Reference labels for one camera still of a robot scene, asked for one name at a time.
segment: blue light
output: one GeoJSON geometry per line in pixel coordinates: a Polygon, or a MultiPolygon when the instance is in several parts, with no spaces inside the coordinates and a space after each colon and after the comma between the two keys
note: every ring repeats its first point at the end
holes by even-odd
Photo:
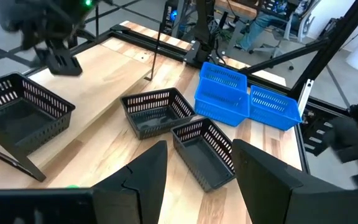
{"type": "Polygon", "coordinates": [[[178,11],[174,10],[171,12],[171,20],[174,21],[177,18],[178,11]]]}

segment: wooden table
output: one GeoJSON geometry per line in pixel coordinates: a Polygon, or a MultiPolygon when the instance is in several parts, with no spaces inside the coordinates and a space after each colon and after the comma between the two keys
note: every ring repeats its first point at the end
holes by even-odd
{"type": "MultiPolygon", "coordinates": [[[[157,36],[156,31],[140,25],[131,22],[122,24],[145,35],[157,36]]],[[[189,43],[166,35],[162,35],[162,40],[183,49],[191,47],[189,43]]],[[[128,77],[142,66],[149,67],[154,55],[153,52],[118,39],[109,39],[98,46],[100,47],[109,48],[126,58],[125,65],[132,67],[131,72],[126,73],[128,77]]],[[[94,55],[89,57],[103,60],[96,52],[93,53],[94,55]]],[[[245,65],[233,59],[226,59],[226,61],[233,67],[240,68],[245,65]]],[[[98,65],[99,62],[95,62],[93,66],[98,67],[98,65]]],[[[174,86],[193,105],[199,72],[198,69],[188,67],[184,63],[159,55],[152,82],[140,80],[127,93],[174,86]]],[[[256,75],[285,85],[282,77],[271,73],[261,71],[256,75]]],[[[294,129],[283,132],[249,119],[236,128],[222,123],[217,124],[229,138],[243,139],[301,169],[294,129]]],[[[41,168],[47,176],[42,183],[0,162],[0,188],[51,188],[67,187],[72,184],[90,187],[113,174],[159,140],[168,142],[167,183],[160,223],[251,223],[236,180],[205,194],[173,149],[172,135],[167,133],[143,141],[138,140],[119,103],[113,103],[67,147],[58,150],[57,156],[51,156],[49,161],[42,163],[41,168]]]]}
{"type": "Polygon", "coordinates": [[[248,17],[249,19],[253,19],[256,17],[257,11],[251,7],[245,6],[238,2],[234,2],[232,0],[216,0],[215,6],[219,6],[225,9],[228,13],[231,13],[231,10],[236,13],[236,16],[248,17]]]}

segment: jeans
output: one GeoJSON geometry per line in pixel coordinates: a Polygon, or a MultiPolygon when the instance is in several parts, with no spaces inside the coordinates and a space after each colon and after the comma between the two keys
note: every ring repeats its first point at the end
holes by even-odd
{"type": "MultiPolygon", "coordinates": [[[[252,43],[255,42],[255,40],[264,31],[265,28],[269,26],[275,26],[277,28],[285,29],[286,25],[287,23],[283,20],[261,12],[258,17],[256,17],[255,21],[250,24],[249,33],[245,33],[242,39],[240,41],[237,41],[237,44],[240,45],[242,49],[249,50],[252,43]]],[[[297,15],[294,15],[291,21],[291,29],[298,28],[299,25],[299,17],[297,15]]]]}

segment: office chair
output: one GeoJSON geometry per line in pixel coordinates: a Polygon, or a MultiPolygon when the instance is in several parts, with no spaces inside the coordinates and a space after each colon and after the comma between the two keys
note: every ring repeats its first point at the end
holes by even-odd
{"type": "MultiPolygon", "coordinates": [[[[296,42],[299,44],[304,44],[303,39],[306,37],[306,35],[309,32],[310,25],[314,20],[314,16],[311,17],[311,12],[313,9],[318,5],[320,0],[312,0],[311,5],[309,8],[303,13],[302,16],[300,16],[300,25],[298,27],[291,27],[292,18],[294,16],[294,12],[291,13],[289,20],[286,21],[287,24],[285,26],[285,29],[282,29],[278,26],[273,27],[272,34],[274,36],[274,39],[278,40],[278,44],[274,47],[268,44],[262,44],[261,47],[252,49],[249,51],[250,54],[258,51],[258,52],[268,52],[271,53],[270,58],[274,58],[280,55],[285,54],[285,52],[280,49],[281,43],[283,40],[287,40],[290,42],[296,42]]],[[[291,66],[289,66],[290,70],[293,70],[293,62],[290,60],[291,66]]]]}

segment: blue plastic basket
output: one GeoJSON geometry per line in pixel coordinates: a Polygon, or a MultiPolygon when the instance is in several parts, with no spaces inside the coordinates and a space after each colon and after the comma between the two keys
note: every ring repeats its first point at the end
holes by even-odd
{"type": "Polygon", "coordinates": [[[238,90],[247,91],[247,77],[245,75],[209,62],[204,62],[200,71],[200,78],[207,78],[238,90]]]}
{"type": "Polygon", "coordinates": [[[301,122],[294,99],[257,86],[251,86],[249,118],[284,131],[301,122]]]}
{"type": "Polygon", "coordinates": [[[202,78],[196,95],[196,113],[237,126],[249,117],[247,92],[202,78]]]}

